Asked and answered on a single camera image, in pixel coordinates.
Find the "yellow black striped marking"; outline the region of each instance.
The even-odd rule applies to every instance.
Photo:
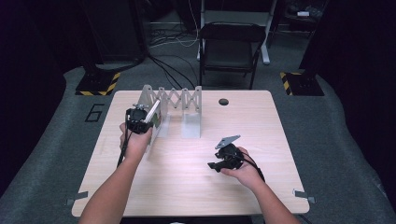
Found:
[[[111,80],[110,86],[108,86],[107,91],[76,91],[76,95],[109,95],[113,92],[114,88],[116,88],[117,81],[119,80],[120,73],[114,75]]]
[[[288,79],[286,78],[286,74],[300,75],[301,73],[284,73],[284,72],[280,73],[280,77],[282,78],[283,87],[285,88],[286,94],[293,95]]]

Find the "black chair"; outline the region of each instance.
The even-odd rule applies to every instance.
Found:
[[[207,71],[251,73],[253,87],[265,27],[251,23],[211,22],[200,32],[200,76]]]

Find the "wrist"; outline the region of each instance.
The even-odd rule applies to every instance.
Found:
[[[125,157],[122,164],[125,164],[126,166],[129,166],[131,168],[136,168],[139,165],[139,163],[141,162],[141,160],[142,160],[142,158]]]
[[[266,189],[268,189],[269,187],[268,187],[268,185],[264,182],[264,181],[262,181],[261,179],[260,180],[256,180],[252,185],[251,185],[251,187],[249,187],[249,189],[254,193],[254,194],[257,194],[257,193],[259,193],[259,192],[261,192],[261,191],[263,191],[263,190],[266,190]]]

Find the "dark background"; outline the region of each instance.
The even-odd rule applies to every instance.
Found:
[[[395,4],[390,0],[331,0],[302,68],[314,65],[332,85],[344,106],[348,129],[395,207],[396,20],[392,8]],[[91,60],[102,63],[102,59],[77,0],[6,0],[0,2],[0,10],[1,118],[6,124],[2,125],[0,159],[3,194],[62,100],[63,74],[81,66],[62,13],[79,21],[79,38]]]

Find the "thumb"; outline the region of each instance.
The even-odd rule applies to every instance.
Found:
[[[220,171],[224,175],[233,176],[233,170],[230,170],[230,169],[227,169],[227,168],[222,168]]]

